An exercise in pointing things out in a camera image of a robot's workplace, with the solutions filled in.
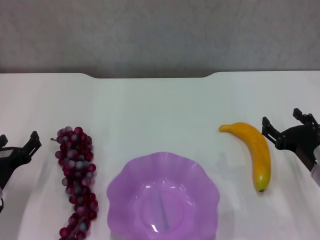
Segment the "tabletop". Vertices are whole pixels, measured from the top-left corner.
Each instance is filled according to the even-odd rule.
[[[320,71],[219,72],[204,78],[97,79],[80,73],[0,74],[0,134],[22,147],[37,131],[42,147],[3,190],[0,236],[57,240],[72,214],[57,164],[57,130],[81,126],[93,138],[98,219],[88,240],[114,240],[106,190],[129,160],[172,152],[198,162],[220,191],[217,240],[319,239],[320,189],[294,153],[271,155],[263,194],[252,181],[249,149],[220,133],[222,124],[257,129],[268,117],[279,131],[320,121]]]

